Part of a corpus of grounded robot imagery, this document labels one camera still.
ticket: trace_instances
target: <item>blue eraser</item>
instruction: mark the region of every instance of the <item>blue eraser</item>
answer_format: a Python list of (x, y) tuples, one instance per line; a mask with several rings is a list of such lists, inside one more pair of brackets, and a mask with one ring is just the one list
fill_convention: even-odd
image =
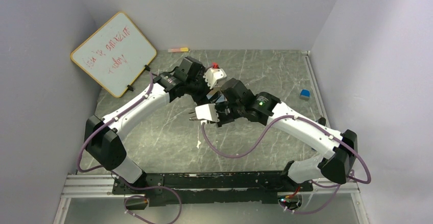
[(309, 90), (301, 90), (301, 99), (308, 100), (310, 98), (310, 91)]

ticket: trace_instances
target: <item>red text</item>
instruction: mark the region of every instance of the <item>red text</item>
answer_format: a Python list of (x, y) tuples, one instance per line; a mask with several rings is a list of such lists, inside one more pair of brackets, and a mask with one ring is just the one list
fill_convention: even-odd
[(97, 54), (97, 55), (100, 55), (100, 56), (105, 56), (105, 54), (102, 52), (102, 50), (97, 50), (96, 52), (93, 52), (93, 53), (95, 53), (95, 54)]
[(90, 67), (90, 68), (93, 68), (95, 62), (96, 62), (96, 58), (95, 58), (95, 57), (92, 57), (92, 58), (90, 58), (89, 60), (84, 61), (84, 63), (85, 63), (88, 67)]
[(129, 32), (128, 27), (123, 28), (122, 31), (119, 31), (116, 36), (108, 41), (108, 44), (105, 45), (105, 48), (109, 51), (114, 49), (119, 42), (122, 42), (123, 39), (128, 37), (131, 33)]
[(112, 59), (113, 59), (113, 65), (110, 68), (108, 68), (108, 73), (114, 73), (113, 71), (115, 71), (122, 64), (128, 63), (128, 61), (126, 60), (126, 58), (123, 54), (121, 57), (119, 57), (117, 59), (114, 57)]

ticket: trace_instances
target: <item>wooden whiteboard frame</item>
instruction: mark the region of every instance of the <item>wooden whiteboard frame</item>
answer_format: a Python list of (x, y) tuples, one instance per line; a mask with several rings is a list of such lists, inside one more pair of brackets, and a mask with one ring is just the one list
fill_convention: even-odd
[[(92, 79), (94, 79), (99, 85), (101, 85), (106, 91), (108, 91), (113, 97), (115, 97), (115, 98), (119, 98), (119, 97), (122, 97), (124, 94), (125, 94), (125, 92), (128, 90), (128, 87), (127, 86), (125, 86), (125, 89), (124, 89), (124, 91), (122, 92), (122, 94), (121, 95), (119, 95), (119, 96), (116, 96), (116, 95), (114, 95), (109, 89), (107, 89), (103, 84), (101, 84), (101, 82), (99, 82), (93, 75), (91, 75), (82, 65), (80, 65), (76, 60), (74, 60), (73, 59), (73, 55), (74, 55), (74, 53), (80, 48), (80, 47), (82, 47), (85, 43), (87, 43), (87, 41), (89, 41), (95, 34), (97, 34), (105, 25), (107, 25), (111, 20), (113, 20), (117, 15), (119, 15), (119, 14), (124, 14), (127, 18), (128, 18), (128, 20), (130, 20), (131, 21), (131, 23), (132, 23), (132, 26), (134, 26), (136, 29), (137, 29), (137, 31), (138, 32), (140, 32), (140, 34), (143, 36), (143, 38), (149, 43), (149, 45), (152, 47), (152, 49), (153, 50), (155, 50), (155, 55), (151, 58), (151, 60), (147, 63), (147, 65), (149, 65), (152, 61), (153, 61), (153, 59), (156, 57), (156, 55), (157, 55), (157, 52), (156, 52), (156, 49), (152, 46), (152, 44), (149, 42), (149, 40), (144, 36), (144, 34), (140, 31), (140, 29), (138, 29), (138, 27), (135, 25), (135, 23), (129, 18), (129, 16), (125, 13), (125, 12), (123, 12), (123, 11), (119, 11), (119, 12), (117, 12), (114, 16), (112, 16), (106, 23), (104, 23), (104, 25), (102, 25), (98, 30), (96, 30), (96, 32), (94, 32), (90, 37), (88, 37), (87, 39), (86, 39), (86, 41), (84, 41), (82, 44), (80, 44), (71, 54), (70, 54), (70, 59), (75, 63), (75, 64), (77, 64), (83, 71), (85, 71), (90, 77), (92, 77)], [(140, 74), (143, 72), (145, 70), (145, 67), (143, 66), (143, 69), (138, 73), (138, 75), (132, 80), (132, 82), (129, 84), (129, 85), (132, 85), (134, 82), (135, 82), (135, 80), (137, 80), (137, 78), (140, 76)]]

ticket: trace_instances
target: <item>purple cable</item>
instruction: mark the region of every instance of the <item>purple cable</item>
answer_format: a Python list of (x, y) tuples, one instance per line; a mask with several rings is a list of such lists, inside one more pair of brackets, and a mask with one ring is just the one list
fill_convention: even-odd
[[(174, 220), (170, 221), (168, 224), (173, 224), (173, 223), (175, 223), (175, 222), (177, 221), (177, 219), (179, 219), (179, 216), (180, 216), (180, 214), (182, 213), (182, 201), (181, 201), (181, 199), (180, 199), (179, 194), (178, 194), (175, 190), (173, 190), (173, 189), (171, 189), (171, 188), (169, 188), (169, 187), (164, 187), (164, 186), (153, 186), (153, 187), (133, 187), (133, 186), (131, 186), (131, 184), (129, 184), (125, 179), (123, 179), (121, 176), (119, 176), (118, 174), (116, 174), (116, 173), (113, 172), (113, 171), (112, 171), (112, 173), (115, 174), (116, 176), (118, 176), (118, 177), (119, 177), (119, 178), (124, 182), (124, 184), (125, 184), (126, 186), (128, 186), (129, 188), (134, 189), (134, 190), (151, 190), (151, 189), (155, 189), (155, 188), (160, 188), (160, 189), (165, 189), (165, 190), (168, 190), (168, 191), (172, 192), (172, 193), (176, 196), (176, 198), (178, 199), (178, 201), (179, 201), (179, 212), (178, 212), (177, 216), (174, 218)], [(148, 224), (155, 224), (155, 223), (153, 223), (153, 222), (151, 222), (151, 221), (148, 221), (148, 220), (144, 219), (143, 217), (141, 217), (141, 216), (139, 216), (139, 215), (134, 214), (132, 211), (130, 211), (130, 210), (128, 210), (128, 209), (126, 208), (126, 203), (128, 202), (128, 200), (131, 200), (131, 199), (133, 199), (133, 198), (142, 198), (142, 199), (144, 199), (144, 200), (147, 200), (146, 197), (141, 196), (141, 195), (134, 195), (134, 196), (131, 196), (131, 197), (125, 199), (124, 204), (123, 204), (123, 205), (124, 205), (124, 208), (125, 208), (125, 213), (128, 213), (128, 214), (132, 215), (133, 217), (135, 217), (135, 218), (137, 218), (137, 219), (140, 219), (140, 220), (142, 220), (142, 221), (144, 221), (144, 222), (146, 222), (146, 223), (148, 223)]]
[[(351, 170), (348, 177), (353, 177), (354, 174), (355, 174), (355, 171)], [(290, 210), (290, 211), (292, 212), (292, 214), (310, 215), (310, 214), (314, 214), (314, 213), (317, 213), (317, 212), (325, 209), (325, 207), (328, 206), (329, 203), (334, 199), (334, 197), (337, 194), (337, 192), (338, 192), (338, 190), (339, 190), (339, 188), (340, 188), (341, 185), (340, 184), (336, 184), (335, 186), (336, 186), (336, 189), (335, 189), (334, 193), (332, 193), (331, 197), (324, 204), (322, 204), (322, 206), (318, 207), (317, 209), (311, 210), (311, 211), (294, 211), (294, 210)]]
[[(252, 151), (253, 151), (253, 150), (254, 150), (254, 149), (259, 145), (259, 143), (260, 143), (261, 140), (263, 139), (264, 135), (266, 134), (266, 132), (268, 132), (268, 130), (272, 127), (273, 124), (275, 124), (275, 123), (276, 123), (277, 121), (279, 121), (279, 120), (287, 119), (287, 118), (294, 119), (294, 116), (293, 116), (293, 115), (283, 115), (283, 116), (281, 116), (281, 117), (278, 117), (278, 118), (272, 120), (272, 121), (271, 121), (271, 122), (270, 122), (270, 123), (269, 123), (269, 124), (264, 128), (263, 132), (261, 133), (261, 135), (260, 135), (259, 138), (257, 139), (256, 143), (255, 143), (255, 144), (254, 144), (254, 145), (253, 145), (253, 146), (252, 146), (248, 151), (246, 151), (245, 153), (240, 154), (240, 155), (228, 155), (228, 154), (224, 154), (224, 153), (220, 152), (216, 147), (214, 147), (214, 146), (212, 145), (212, 143), (209, 141), (209, 138), (207, 138), (207, 136), (206, 136), (206, 132), (205, 132), (205, 130), (204, 130), (204, 125), (205, 125), (205, 124), (202, 124), (202, 134), (203, 134), (203, 137), (204, 137), (205, 141), (206, 141), (207, 144), (209, 145), (209, 147), (210, 147), (210, 148), (211, 148), (215, 153), (217, 153), (217, 154), (219, 154), (219, 155), (221, 155), (221, 156), (223, 156), (223, 157), (229, 158), (229, 159), (237, 159), (237, 158), (241, 158), (241, 157), (243, 157), (243, 156), (249, 154), (250, 152), (252, 152)], [(327, 132), (325, 129), (323, 129), (322, 127), (320, 127), (318, 124), (316, 124), (315, 122), (313, 122), (313, 121), (311, 121), (311, 120), (309, 120), (309, 119), (307, 119), (307, 118), (297, 117), (296, 120), (300, 120), (300, 121), (303, 121), (303, 122), (306, 122), (306, 123), (310, 124), (311, 126), (315, 127), (315, 128), (318, 129), (319, 131), (321, 131), (321, 132), (322, 132), (323, 134), (325, 134), (326, 136), (330, 136), (330, 135), (331, 135), (329, 132)], [(370, 174), (370, 171), (368, 170), (367, 164), (366, 164), (365, 161), (361, 158), (361, 156), (360, 156), (360, 155), (359, 155), (355, 150), (353, 150), (353, 148), (351, 148), (349, 145), (347, 145), (346, 143), (344, 143), (342, 140), (340, 140), (340, 139), (338, 139), (338, 138), (336, 138), (336, 137), (334, 137), (334, 136), (333, 136), (332, 139), (333, 139), (334, 141), (338, 142), (339, 144), (343, 145), (347, 150), (349, 150), (352, 154), (355, 155), (355, 157), (359, 160), (359, 162), (360, 162), (361, 165), (363, 166), (363, 168), (364, 168), (364, 170), (365, 170), (365, 172), (366, 172), (366, 175), (367, 175), (367, 180), (360, 180), (360, 179), (355, 178), (355, 177), (353, 177), (353, 176), (348, 176), (348, 178), (350, 178), (350, 179), (352, 179), (352, 180), (354, 180), (354, 181), (356, 181), (356, 182), (360, 182), (360, 183), (364, 183), (364, 184), (369, 184), (369, 183), (371, 182), (371, 174)]]
[[(150, 92), (152, 92), (153, 89), (153, 75), (150, 73), (150, 85), (149, 85), (149, 89), (147, 90), (147, 92), (145, 93), (144, 96), (142, 96), (139, 100), (137, 100), (134, 104), (132, 104), (130, 107), (128, 107), (127, 109), (125, 109), (123, 112), (120, 112), (117, 117), (122, 117), (124, 114), (126, 114), (127, 112), (131, 111), (131, 109), (135, 108), (138, 104), (140, 104), (142, 101), (144, 101), (146, 99), (146, 95), (149, 95)], [(109, 126), (110, 124), (112, 124), (114, 122), (114, 118), (112, 118), (111, 120), (107, 121), (106, 123), (104, 123), (101, 127), (99, 127), (97, 130), (95, 130), (85, 141), (84, 144), (81, 146), (80, 151), (78, 153), (78, 158), (77, 158), (77, 170), (79, 172), (89, 172), (92, 171), (94, 169), (98, 169), (101, 168), (102, 165), (98, 165), (98, 166), (94, 166), (92, 168), (89, 169), (82, 169), (80, 167), (80, 163), (81, 163), (81, 159), (83, 158), (83, 152), (86, 149), (87, 145), (92, 141), (93, 137), (95, 137), (96, 134), (98, 134), (101, 130), (103, 130), (105, 127)]]
[(315, 181), (313, 181), (313, 180), (311, 180), (311, 183), (313, 183), (314, 185), (316, 185), (316, 186), (318, 186), (318, 187), (321, 187), (321, 188), (334, 188), (334, 187), (339, 186), (339, 184), (334, 184), (334, 185), (330, 185), (330, 186), (325, 186), (325, 185), (319, 184), (319, 183), (317, 183), (317, 182), (315, 182)]

